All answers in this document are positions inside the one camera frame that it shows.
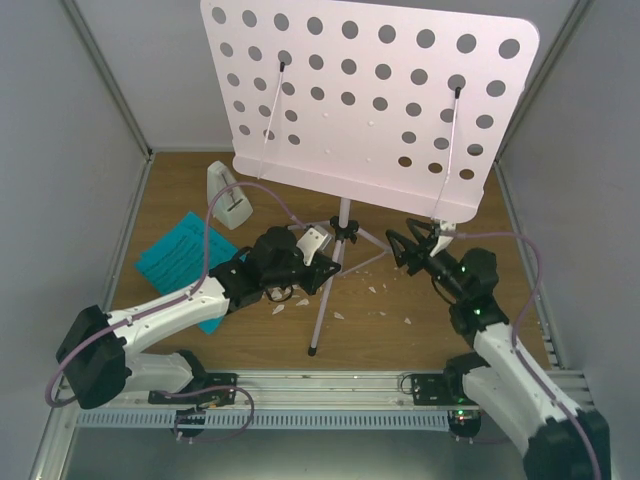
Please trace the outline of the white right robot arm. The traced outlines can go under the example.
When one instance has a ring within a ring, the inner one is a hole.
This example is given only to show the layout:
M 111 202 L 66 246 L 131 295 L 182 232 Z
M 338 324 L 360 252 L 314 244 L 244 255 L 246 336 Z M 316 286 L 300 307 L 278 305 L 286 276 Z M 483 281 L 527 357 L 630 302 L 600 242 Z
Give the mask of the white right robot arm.
M 604 416 L 566 394 L 522 344 L 519 322 L 498 305 L 496 255 L 471 248 L 455 258 L 443 245 L 458 232 L 410 219 L 410 237 L 385 235 L 397 266 L 429 274 L 449 305 L 454 331 L 470 352 L 447 361 L 443 393 L 451 403 L 474 403 L 518 449 L 529 479 L 608 479 L 610 429 Z

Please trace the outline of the cyan sheet music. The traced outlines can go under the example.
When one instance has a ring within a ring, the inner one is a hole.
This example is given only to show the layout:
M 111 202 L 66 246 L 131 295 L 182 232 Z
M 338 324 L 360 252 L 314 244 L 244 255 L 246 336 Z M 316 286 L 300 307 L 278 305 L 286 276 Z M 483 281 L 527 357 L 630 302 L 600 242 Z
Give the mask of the cyan sheet music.
M 136 270 L 157 290 L 160 295 L 186 288 L 196 282 L 203 270 L 203 248 L 188 245 L 189 248 L 160 249 L 152 248 L 145 252 L 134 264 Z M 209 252 L 209 268 L 230 260 L 238 252 L 236 247 L 223 251 L 213 249 Z M 209 319 L 198 324 L 202 332 L 212 334 L 221 324 L 224 316 Z
M 203 271 L 204 221 L 189 212 L 172 230 L 140 255 L 136 270 L 166 295 L 196 282 Z

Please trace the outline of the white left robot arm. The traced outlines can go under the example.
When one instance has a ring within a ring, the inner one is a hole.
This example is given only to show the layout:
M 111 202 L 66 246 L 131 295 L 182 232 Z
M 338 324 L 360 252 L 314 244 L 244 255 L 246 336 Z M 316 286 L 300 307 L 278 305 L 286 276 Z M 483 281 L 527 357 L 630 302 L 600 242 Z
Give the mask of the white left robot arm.
M 145 304 L 104 312 L 93 305 L 74 320 L 56 353 L 73 400 L 85 410 L 126 392 L 154 392 L 193 404 L 206 391 L 205 371 L 183 351 L 154 355 L 148 348 L 206 320 L 259 302 L 273 289 L 300 287 L 313 295 L 341 269 L 323 254 L 331 236 L 320 226 L 301 237 L 271 227 L 196 282 Z

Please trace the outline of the white metronome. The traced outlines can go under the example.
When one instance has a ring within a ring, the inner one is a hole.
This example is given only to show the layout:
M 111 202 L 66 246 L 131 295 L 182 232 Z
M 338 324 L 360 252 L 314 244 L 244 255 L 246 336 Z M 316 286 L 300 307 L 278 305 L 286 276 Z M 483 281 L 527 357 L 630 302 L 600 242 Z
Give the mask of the white metronome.
M 207 203 L 225 187 L 235 184 L 231 170 L 221 161 L 212 163 L 207 169 Z M 227 190 L 217 200 L 211 216 L 229 230 L 244 224 L 253 214 L 253 207 L 241 187 Z

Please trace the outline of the white tripod music stand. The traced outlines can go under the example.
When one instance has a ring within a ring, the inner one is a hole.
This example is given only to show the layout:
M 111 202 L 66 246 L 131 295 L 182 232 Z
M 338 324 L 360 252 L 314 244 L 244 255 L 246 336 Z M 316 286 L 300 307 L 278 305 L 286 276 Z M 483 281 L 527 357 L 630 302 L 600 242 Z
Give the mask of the white tripod music stand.
M 530 21 L 345 1 L 204 1 L 245 176 L 473 219 L 539 49 Z

